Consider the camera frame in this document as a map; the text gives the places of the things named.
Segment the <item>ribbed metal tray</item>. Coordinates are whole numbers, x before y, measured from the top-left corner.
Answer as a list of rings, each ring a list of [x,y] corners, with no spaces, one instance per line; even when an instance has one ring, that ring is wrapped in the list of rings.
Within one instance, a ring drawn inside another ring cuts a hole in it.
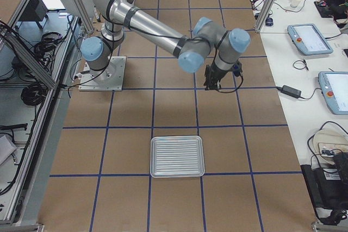
[[[151,140],[150,175],[154,178],[201,177],[203,143],[197,135],[157,136]]]

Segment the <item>black power adapter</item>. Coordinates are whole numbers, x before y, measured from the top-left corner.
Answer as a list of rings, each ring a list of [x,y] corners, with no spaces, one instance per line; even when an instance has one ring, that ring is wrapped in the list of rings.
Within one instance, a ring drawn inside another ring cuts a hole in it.
[[[293,98],[300,98],[301,97],[301,90],[295,89],[293,87],[290,87],[288,85],[283,85],[282,86],[282,93],[285,95],[288,95]]]

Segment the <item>upper blue teach pendant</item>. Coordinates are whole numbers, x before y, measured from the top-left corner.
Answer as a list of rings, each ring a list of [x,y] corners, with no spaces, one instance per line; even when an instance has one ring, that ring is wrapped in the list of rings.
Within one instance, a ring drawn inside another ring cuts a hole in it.
[[[303,55],[331,54],[333,48],[318,30],[315,24],[288,25],[287,32]]]

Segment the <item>blue teach pendant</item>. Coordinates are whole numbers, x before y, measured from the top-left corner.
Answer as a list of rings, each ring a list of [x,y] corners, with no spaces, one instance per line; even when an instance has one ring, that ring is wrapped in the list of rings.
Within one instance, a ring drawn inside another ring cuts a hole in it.
[[[321,71],[318,82],[330,111],[347,115],[347,72]]]
[[[318,30],[315,24],[288,25],[287,32],[303,55],[331,54],[333,48]]]

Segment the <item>lower blue teach pendant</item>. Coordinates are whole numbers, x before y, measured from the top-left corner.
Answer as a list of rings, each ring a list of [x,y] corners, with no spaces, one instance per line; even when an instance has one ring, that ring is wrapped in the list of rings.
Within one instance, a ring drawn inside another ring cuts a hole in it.
[[[330,111],[347,115],[347,72],[321,71],[318,82]]]

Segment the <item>white round plate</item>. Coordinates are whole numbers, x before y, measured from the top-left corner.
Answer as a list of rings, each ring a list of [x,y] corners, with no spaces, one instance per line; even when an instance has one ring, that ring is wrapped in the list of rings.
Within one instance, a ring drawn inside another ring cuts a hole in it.
[[[325,163],[333,165],[334,155],[347,153],[347,138],[330,129],[319,130],[313,137],[313,147]]]

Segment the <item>black monitor on floor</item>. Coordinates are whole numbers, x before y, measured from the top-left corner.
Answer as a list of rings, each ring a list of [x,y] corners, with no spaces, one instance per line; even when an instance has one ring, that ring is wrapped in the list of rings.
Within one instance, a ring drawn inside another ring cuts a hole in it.
[[[47,19],[48,9],[43,0],[29,0],[24,12],[19,18],[19,22],[35,22],[42,29],[45,24],[41,24],[44,19]]]

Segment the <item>black box device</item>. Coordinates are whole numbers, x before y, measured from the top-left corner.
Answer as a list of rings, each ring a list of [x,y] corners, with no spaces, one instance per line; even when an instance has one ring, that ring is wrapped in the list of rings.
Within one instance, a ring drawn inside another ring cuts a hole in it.
[[[301,171],[313,209],[331,210],[327,217],[315,215],[325,225],[337,225],[347,219],[347,153],[339,152],[332,157],[333,168],[315,168],[301,165]]]

